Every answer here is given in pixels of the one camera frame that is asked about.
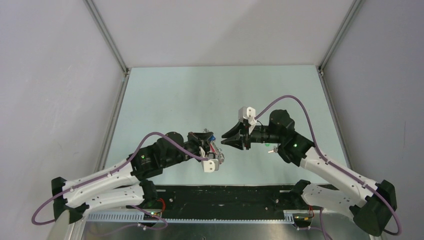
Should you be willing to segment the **red keyring with rings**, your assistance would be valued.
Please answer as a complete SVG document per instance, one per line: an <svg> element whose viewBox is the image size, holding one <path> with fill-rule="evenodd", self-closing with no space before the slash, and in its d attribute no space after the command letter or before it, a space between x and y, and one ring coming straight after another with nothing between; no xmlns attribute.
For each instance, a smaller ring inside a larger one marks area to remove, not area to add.
<svg viewBox="0 0 424 240"><path fill-rule="evenodd" d="M211 137L209 138L209 144L210 144L210 150L215 154L215 158L218 159L219 164L221 165L225 161L225 156L222 152L222 149L217 146L216 144L216 137L212 133Z"/></svg>

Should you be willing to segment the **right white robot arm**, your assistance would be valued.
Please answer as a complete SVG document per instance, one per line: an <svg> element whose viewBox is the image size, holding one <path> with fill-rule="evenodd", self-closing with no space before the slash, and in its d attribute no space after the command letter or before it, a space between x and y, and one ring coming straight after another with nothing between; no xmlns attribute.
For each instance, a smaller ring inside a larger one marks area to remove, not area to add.
<svg viewBox="0 0 424 240"><path fill-rule="evenodd" d="M295 121L286 110L271 112L268 125L257 123L255 109L239 110L237 124L222 135L223 145L249 150L253 143L277 144L277 154L289 164L310 171L334 188L300 180L290 191L297 209L321 207L351 220L364 232L379 237L397 209L395 186L377 182L339 165L319 150L314 142L295 131Z"/></svg>

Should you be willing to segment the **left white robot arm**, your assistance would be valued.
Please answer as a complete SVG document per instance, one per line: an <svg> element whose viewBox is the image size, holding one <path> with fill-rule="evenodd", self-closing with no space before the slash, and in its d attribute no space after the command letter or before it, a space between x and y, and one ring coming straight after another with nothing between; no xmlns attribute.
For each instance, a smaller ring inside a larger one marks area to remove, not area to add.
<svg viewBox="0 0 424 240"><path fill-rule="evenodd" d="M72 224L94 211L130 205L153 208L158 194L149 179L165 168L195 159L205 173L212 173L223 162L213 132L189 132L187 140L174 131L157 136L155 143L137 148L109 168L74 180L53 179L54 218L68 211Z"/></svg>

